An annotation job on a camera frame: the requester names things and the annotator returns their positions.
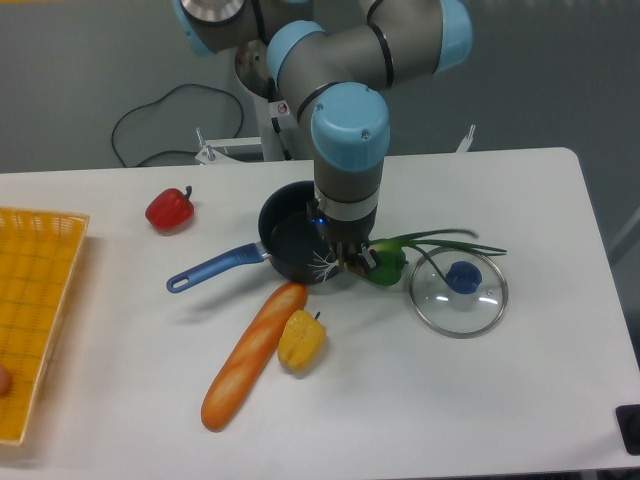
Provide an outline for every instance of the black cable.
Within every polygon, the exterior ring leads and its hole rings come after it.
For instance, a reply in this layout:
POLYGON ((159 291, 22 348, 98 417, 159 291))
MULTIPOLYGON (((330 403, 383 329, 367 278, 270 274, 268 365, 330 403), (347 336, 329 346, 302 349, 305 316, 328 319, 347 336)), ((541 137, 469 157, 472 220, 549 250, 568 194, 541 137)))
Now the black cable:
MULTIPOLYGON (((155 105, 158 105, 158 104, 164 102, 167 98, 169 98, 171 95, 173 95, 175 92, 177 92, 178 90, 180 90, 182 88, 201 88, 201 89, 204 89, 204 90, 208 90, 210 92, 221 93, 221 94, 226 95, 227 97, 231 98, 234 102, 236 102, 236 104, 238 105, 238 108, 240 109, 240 123, 238 124, 238 128, 236 129, 236 132, 233 134, 232 138, 236 138, 238 136, 238 134, 240 133, 240 130, 242 130, 242 126, 244 125, 244 108, 242 107, 242 103, 240 103, 240 100, 238 99, 238 97, 236 97, 231 92, 228 92, 226 90, 222 90, 221 88, 208 87, 206 85, 200 85, 199 83, 183 83, 182 85, 178 85, 177 87, 169 90, 169 92, 165 93, 158 100, 156 100, 154 102, 151 102, 151 103, 147 103, 145 105, 140 105, 139 107, 136 107, 134 109, 129 110, 122 117, 120 117, 120 119, 116 122, 115 126, 113 127, 113 130, 111 131, 111 148, 113 150, 113 153, 116 154, 116 157, 118 157, 118 160, 120 161, 120 163, 122 164, 123 167, 129 168, 127 166, 127 164, 124 162, 124 160, 122 159, 122 157, 120 156, 120 154, 118 153, 118 149, 116 148, 116 142, 115 142, 116 130, 118 129, 120 124, 123 122, 123 120, 125 118, 127 118, 132 113, 135 113, 138 110, 142 110, 143 108, 153 107, 155 105)), ((193 151, 192 152, 192 151, 189 151, 189 150, 163 150, 162 152, 154 153, 150 157, 145 158, 141 162, 139 162, 136 165, 134 165, 134 167, 141 167, 145 163, 147 163, 148 161, 150 161, 150 160, 152 160, 154 158, 160 157, 162 155, 167 155, 169 153, 179 154, 179 155, 180 154, 183 154, 183 155, 188 155, 188 154, 196 155, 198 152, 197 151, 193 151)))

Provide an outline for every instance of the black pan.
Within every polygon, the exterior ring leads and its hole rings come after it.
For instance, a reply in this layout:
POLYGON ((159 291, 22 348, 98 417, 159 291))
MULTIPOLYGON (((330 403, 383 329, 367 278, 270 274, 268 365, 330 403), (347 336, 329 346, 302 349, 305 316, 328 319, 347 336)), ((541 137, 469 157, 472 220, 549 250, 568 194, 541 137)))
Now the black pan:
POLYGON ((325 275, 318 266, 321 258, 331 258, 331 250, 309 220, 307 205, 313 198, 312 181, 292 183, 277 190, 260 211, 259 242, 234 248, 171 277, 167 289, 179 293, 230 268, 266 259, 293 282, 313 284, 334 276, 337 268, 325 275))

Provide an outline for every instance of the white table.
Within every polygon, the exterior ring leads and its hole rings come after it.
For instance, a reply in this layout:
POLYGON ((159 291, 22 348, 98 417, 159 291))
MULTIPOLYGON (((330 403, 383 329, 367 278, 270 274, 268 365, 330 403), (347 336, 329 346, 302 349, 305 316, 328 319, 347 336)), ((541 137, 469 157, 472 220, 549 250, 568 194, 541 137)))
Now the white table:
POLYGON ((0 204, 91 216, 58 348, 26 444, 0 449, 23 479, 365 479, 640 465, 615 408, 640 374, 581 175, 564 149, 389 158, 373 236, 466 227, 510 286, 484 336, 437 334, 388 291, 341 276, 310 289, 329 344, 305 378, 272 358, 229 427, 204 393, 283 279, 239 267, 178 295, 172 275, 258 240, 278 187, 310 162, 0 175, 0 204), (193 186, 197 219, 158 235, 163 189, 193 186))

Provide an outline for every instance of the yellow bell pepper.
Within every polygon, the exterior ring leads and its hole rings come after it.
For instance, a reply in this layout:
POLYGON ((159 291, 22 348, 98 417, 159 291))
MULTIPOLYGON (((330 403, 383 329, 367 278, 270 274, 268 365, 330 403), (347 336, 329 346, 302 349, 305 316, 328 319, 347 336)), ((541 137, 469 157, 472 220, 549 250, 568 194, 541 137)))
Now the yellow bell pepper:
POLYGON ((297 310, 284 327, 278 359, 293 372, 307 368, 324 345, 327 333, 316 318, 309 312, 297 310))

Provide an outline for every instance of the yellow basket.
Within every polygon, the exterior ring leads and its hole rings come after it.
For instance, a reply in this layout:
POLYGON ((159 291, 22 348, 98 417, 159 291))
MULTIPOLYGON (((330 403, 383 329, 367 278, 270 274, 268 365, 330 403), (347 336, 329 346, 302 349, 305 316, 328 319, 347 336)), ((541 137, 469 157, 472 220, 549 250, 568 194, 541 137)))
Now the yellow basket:
POLYGON ((20 445, 89 217, 0 207, 0 444, 20 445))

